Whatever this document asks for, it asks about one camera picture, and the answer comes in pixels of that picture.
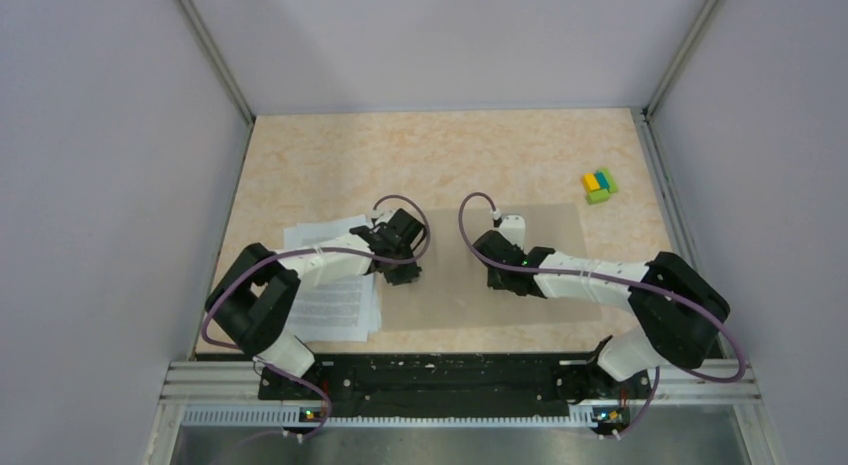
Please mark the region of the white printed paper stack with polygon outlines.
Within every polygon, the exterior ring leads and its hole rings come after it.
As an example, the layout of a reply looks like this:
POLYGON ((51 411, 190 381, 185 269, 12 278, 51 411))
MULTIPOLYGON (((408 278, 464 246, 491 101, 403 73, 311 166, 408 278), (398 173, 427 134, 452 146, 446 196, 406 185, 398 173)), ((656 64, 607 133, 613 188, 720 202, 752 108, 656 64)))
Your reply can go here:
MULTIPOLYGON (((299 248, 335 238, 366 225, 364 215, 283 230, 284 247, 299 248)), ((303 342, 365 342, 382 325, 376 280, 372 275, 335 281, 297 294, 286 327, 303 342)))

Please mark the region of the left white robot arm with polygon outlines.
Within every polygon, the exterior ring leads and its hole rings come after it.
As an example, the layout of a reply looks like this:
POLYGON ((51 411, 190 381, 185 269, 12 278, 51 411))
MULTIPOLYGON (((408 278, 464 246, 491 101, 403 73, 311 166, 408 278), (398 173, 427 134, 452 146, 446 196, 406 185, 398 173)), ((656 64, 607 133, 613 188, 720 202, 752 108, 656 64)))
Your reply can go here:
POLYGON ((429 223, 399 208, 309 247, 273 252, 246 246, 205 303, 206 324, 215 323, 242 353, 282 375, 297 398, 319 389, 313 352, 289 330, 299 294, 336 282, 380 274, 391 285, 414 282, 430 240, 429 223))

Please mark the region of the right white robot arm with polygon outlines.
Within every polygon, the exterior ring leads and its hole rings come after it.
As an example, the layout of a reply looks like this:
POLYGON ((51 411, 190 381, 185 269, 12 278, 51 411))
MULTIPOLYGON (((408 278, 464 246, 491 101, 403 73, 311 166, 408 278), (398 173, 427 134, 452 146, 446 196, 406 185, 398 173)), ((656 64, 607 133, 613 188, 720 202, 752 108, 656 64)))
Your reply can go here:
POLYGON ((524 251, 492 229, 472 245, 487 284, 518 296, 579 299, 615 307, 637 325, 605 339, 586 370, 589 389, 612 397, 634 375, 663 365, 699 368, 712 350, 728 302, 685 260, 660 252, 647 262, 605 262, 550 247, 524 251))

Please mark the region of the yellow block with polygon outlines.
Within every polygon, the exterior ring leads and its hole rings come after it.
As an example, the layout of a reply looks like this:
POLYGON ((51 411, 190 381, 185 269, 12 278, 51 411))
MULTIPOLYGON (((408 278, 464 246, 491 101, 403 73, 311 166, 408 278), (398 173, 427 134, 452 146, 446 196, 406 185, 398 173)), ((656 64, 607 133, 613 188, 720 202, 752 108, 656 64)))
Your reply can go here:
POLYGON ((594 173, 587 173, 581 177, 581 183, 587 194, 602 190, 603 186, 594 173))

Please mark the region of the green block short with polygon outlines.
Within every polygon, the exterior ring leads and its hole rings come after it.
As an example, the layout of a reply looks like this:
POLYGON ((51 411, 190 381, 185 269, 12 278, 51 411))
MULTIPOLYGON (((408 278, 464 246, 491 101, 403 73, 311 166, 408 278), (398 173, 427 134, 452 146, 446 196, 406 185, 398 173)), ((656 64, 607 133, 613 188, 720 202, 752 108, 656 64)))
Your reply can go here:
POLYGON ((608 189, 599 189, 586 194, 586 201, 589 205, 597 205, 608 201, 612 193, 608 189))

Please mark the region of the teal block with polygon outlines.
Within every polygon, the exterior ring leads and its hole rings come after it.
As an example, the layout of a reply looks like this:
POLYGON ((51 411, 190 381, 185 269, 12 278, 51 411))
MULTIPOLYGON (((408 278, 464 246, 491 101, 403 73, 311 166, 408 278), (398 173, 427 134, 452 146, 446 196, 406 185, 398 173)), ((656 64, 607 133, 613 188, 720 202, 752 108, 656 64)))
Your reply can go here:
POLYGON ((612 191, 612 182, 608 178, 608 175, 601 170, 598 170, 594 173, 594 179, 597 182, 600 189, 612 191))

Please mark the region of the green block long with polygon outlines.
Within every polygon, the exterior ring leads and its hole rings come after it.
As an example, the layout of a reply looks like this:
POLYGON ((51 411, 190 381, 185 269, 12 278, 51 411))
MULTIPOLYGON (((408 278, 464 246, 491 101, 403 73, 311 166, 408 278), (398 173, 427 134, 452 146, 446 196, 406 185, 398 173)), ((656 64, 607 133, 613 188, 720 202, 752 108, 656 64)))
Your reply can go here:
POLYGON ((607 190, 609 193, 615 194, 619 191, 616 181, 607 168, 599 168, 595 172, 595 178, 597 179, 600 187, 607 190))

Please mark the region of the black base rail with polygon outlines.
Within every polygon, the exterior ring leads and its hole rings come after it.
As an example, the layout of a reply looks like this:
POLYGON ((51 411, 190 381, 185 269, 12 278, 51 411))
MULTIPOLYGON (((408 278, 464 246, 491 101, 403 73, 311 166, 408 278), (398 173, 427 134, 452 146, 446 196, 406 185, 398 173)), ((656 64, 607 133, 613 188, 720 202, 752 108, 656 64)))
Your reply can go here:
POLYGON ((332 417, 492 418, 567 416, 593 400, 647 398, 643 371, 617 382, 580 353, 319 353, 299 385, 261 374, 265 401, 318 400, 332 417))

